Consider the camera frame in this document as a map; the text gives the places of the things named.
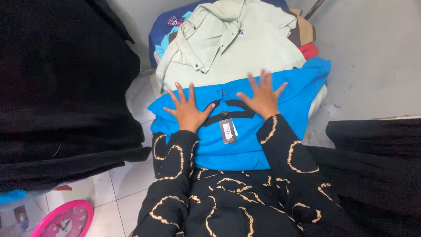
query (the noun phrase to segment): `hand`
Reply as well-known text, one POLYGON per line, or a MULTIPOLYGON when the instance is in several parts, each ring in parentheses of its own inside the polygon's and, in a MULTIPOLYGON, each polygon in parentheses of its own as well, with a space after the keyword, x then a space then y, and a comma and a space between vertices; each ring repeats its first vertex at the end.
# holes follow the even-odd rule
POLYGON ((260 87, 254 80, 253 75, 248 74, 248 81, 250 82, 251 88, 253 89, 254 96, 250 99, 247 95, 242 92, 238 92, 237 96, 244 101, 248 107, 260 114, 264 120, 272 117, 273 115, 279 114, 278 110, 278 98, 282 91, 288 85, 288 82, 282 84, 275 92, 272 90, 272 74, 262 69, 260 73, 260 87))
POLYGON ((190 83, 189 86, 189 101, 187 101, 183 89, 178 82, 176 82, 176 87, 179 92, 180 100, 178 100, 174 92, 168 90, 168 94, 170 94, 171 99, 174 101, 176 109, 172 110, 164 107, 164 110, 172 114, 177 119, 180 125, 180 130, 187 130, 196 133, 215 108, 215 104, 210 104, 205 111, 200 112, 196 108, 195 87, 193 83, 190 83))

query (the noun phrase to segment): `white tiled floor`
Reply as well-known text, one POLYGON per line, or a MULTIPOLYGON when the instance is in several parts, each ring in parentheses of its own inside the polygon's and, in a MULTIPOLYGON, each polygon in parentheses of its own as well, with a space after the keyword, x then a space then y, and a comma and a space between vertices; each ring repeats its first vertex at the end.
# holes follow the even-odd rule
MULTIPOLYGON (((152 145, 150 126, 155 116, 147 110, 147 106, 160 96, 155 80, 155 75, 137 78, 128 90, 134 95, 127 101, 128 107, 135 107, 131 112, 144 130, 143 146, 152 145)), ((25 205, 30 226, 24 237, 30 237, 36 224, 50 211, 76 199, 88 200, 95 207, 87 237, 127 237, 136 226, 142 202, 153 181, 151 154, 144 162, 126 162, 124 167, 70 184, 73 191, 51 191, 25 205)))

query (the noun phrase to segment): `person's right hand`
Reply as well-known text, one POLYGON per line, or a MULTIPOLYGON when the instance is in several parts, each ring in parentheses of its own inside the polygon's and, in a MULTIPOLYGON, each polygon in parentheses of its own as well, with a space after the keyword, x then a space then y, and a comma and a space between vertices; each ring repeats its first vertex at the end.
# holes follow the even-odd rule
POLYGON ((249 98, 242 92, 238 92, 237 96, 244 101, 248 107, 260 114, 264 120, 279 114, 278 98, 288 85, 288 82, 285 82, 276 91, 273 91, 272 74, 270 72, 266 73, 264 69, 262 69, 260 73, 260 87, 251 73, 248 74, 248 81, 254 92, 253 98, 249 98))

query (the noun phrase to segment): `patterned sleeve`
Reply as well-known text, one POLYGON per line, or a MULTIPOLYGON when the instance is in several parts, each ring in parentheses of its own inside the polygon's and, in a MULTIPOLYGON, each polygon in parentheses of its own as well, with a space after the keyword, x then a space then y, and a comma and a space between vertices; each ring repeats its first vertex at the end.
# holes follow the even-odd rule
POLYGON ((153 138, 155 182, 142 203, 134 237, 176 236, 187 217, 193 149, 199 140, 196 134, 183 130, 172 134, 168 145, 164 145, 165 136, 153 138), (166 147, 166 155, 157 154, 157 143, 166 147))
POLYGON ((267 119, 257 132, 285 211, 305 236, 363 236, 287 121, 267 119))

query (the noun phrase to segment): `light blue fabric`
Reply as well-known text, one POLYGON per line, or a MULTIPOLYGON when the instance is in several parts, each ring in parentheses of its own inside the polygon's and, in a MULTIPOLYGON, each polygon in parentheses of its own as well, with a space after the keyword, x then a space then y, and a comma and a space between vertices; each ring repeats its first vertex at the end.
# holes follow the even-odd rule
MULTIPOLYGON (((307 127, 308 113, 311 102, 322 88, 331 69, 330 60, 313 57, 302 68, 285 70, 272 74, 273 88, 279 88, 288 82, 284 92, 279 97, 278 108, 299 139, 302 139, 307 127)), ((249 97, 253 91, 248 80, 240 79, 226 84, 202 86, 195 88, 197 108, 203 111, 212 101, 220 100, 210 116, 221 111, 243 111, 239 107, 228 106, 224 101, 238 99, 237 92, 244 92, 249 97)), ((151 131, 167 134, 167 140, 179 129, 174 116, 163 110, 163 107, 175 109, 168 94, 161 96, 148 109, 156 115, 151 125, 151 131)), ((270 169, 261 145, 256 138, 256 132, 264 120, 258 114, 253 118, 233 118, 238 131, 237 142, 224 144, 219 123, 208 127, 200 127, 197 135, 200 143, 195 156, 196 166, 213 170, 264 170, 270 169)))
POLYGON ((26 195, 22 189, 12 190, 6 193, 0 193, 0 204, 21 200, 26 195))
MULTIPOLYGON (((192 15, 193 13, 191 11, 186 12, 186 14, 183 15, 186 20, 192 15)), ((170 34, 177 32, 180 27, 174 26, 172 30, 164 36, 164 38, 161 41, 161 45, 155 45, 155 50, 157 54, 159 55, 159 58, 161 59, 164 56, 165 51, 167 51, 168 46, 170 45, 170 34)))

